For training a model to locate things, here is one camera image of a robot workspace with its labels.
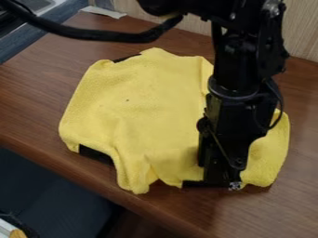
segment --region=yellow towel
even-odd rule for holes
[[[113,159],[121,188],[145,193],[160,179],[171,186],[202,180],[197,165],[207,79],[213,66],[202,57],[179,57],[152,48],[119,63],[100,60],[86,72],[60,121],[60,136]],[[288,149],[289,122],[250,149],[243,182],[268,186]]]

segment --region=black cable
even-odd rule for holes
[[[276,96],[276,98],[278,99],[278,102],[280,104],[280,113],[279,116],[277,117],[276,121],[269,127],[270,130],[274,129],[277,124],[282,120],[283,118],[283,114],[284,114],[284,99],[282,97],[282,95],[280,93],[277,92],[277,90],[275,90],[271,84],[270,81],[266,81],[266,86],[272,91],[272,93]]]
[[[54,21],[46,20],[30,14],[24,9],[16,5],[16,1],[0,0],[0,5],[16,15],[18,18],[28,22],[34,27],[42,29],[46,32],[57,34],[60,36],[90,41],[109,41],[122,43],[150,43],[158,39],[162,34],[175,27],[182,21],[182,16],[177,16],[173,19],[166,20],[164,23],[151,28],[143,33],[119,33],[112,31],[99,31],[79,29],[70,26],[57,24]]]
[[[21,3],[21,2],[19,2],[17,0],[11,0],[11,2],[15,3],[16,5],[19,5],[20,7],[24,8],[26,11],[28,11],[30,14],[35,16],[35,14],[29,9],[29,7],[27,7],[23,3]]]

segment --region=brown table surface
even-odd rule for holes
[[[118,31],[143,20],[80,13],[69,24]],[[318,64],[288,61],[276,79],[292,124],[290,152],[268,190],[183,189],[156,183],[148,194],[121,190],[114,168],[69,152],[58,124],[87,67],[153,46],[213,60],[210,37],[173,30],[153,44],[128,45],[47,35],[0,66],[0,144],[135,213],[189,237],[318,237]]]

